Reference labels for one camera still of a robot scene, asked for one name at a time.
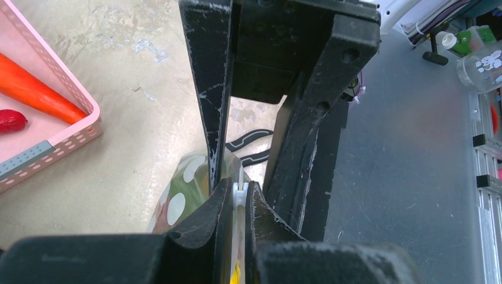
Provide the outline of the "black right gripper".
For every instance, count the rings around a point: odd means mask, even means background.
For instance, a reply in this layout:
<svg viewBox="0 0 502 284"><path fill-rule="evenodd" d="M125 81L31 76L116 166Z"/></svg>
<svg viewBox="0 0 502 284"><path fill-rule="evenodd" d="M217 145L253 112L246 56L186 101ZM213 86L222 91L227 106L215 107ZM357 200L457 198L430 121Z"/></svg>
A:
<svg viewBox="0 0 502 284"><path fill-rule="evenodd" d="M378 51L379 12L363 1L240 1L231 94L277 104L263 183L269 206L303 225L318 129ZM180 1L208 154L208 185L222 179L233 67L231 1Z"/></svg>

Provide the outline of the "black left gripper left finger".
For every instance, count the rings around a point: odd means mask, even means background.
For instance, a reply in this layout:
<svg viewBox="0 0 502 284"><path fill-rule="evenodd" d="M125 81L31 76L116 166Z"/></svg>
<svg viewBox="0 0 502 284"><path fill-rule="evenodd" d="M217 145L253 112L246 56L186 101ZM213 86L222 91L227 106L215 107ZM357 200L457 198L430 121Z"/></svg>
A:
<svg viewBox="0 0 502 284"><path fill-rule="evenodd" d="M232 184L164 234L25 238L1 256L1 282L229 283Z"/></svg>

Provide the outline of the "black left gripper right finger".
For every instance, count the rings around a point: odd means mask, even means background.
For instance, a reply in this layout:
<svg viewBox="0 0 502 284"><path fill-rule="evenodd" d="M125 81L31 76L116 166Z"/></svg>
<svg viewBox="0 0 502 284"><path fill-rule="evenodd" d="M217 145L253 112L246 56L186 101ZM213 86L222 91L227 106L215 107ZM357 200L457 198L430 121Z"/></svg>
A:
<svg viewBox="0 0 502 284"><path fill-rule="evenodd" d="M250 182L245 205L246 283L419 283L409 255L393 244L310 242Z"/></svg>

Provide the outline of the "clear dotted zip top bag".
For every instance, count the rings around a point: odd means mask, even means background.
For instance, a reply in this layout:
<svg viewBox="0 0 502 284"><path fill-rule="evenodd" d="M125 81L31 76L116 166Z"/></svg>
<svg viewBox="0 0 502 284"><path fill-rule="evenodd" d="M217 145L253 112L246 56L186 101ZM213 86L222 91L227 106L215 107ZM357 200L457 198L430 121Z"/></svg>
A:
<svg viewBox="0 0 502 284"><path fill-rule="evenodd" d="M201 151L183 155L159 198L147 232L154 234L167 232L200 207L208 197L207 155ZM244 232L244 208L238 207L233 211L231 266L234 271L236 263L240 265L240 283L245 283Z"/></svg>

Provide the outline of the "pink perforated plastic basket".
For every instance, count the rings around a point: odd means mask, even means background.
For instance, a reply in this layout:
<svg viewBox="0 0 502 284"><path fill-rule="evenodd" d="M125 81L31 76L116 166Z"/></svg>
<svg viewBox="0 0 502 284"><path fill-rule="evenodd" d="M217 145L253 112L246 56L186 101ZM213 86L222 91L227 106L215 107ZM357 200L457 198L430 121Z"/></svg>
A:
<svg viewBox="0 0 502 284"><path fill-rule="evenodd" d="M69 125L1 95L1 109L28 120L1 136L1 192L42 171L103 133L100 108L80 81L11 1L1 1L1 53L73 102L87 117Z"/></svg>

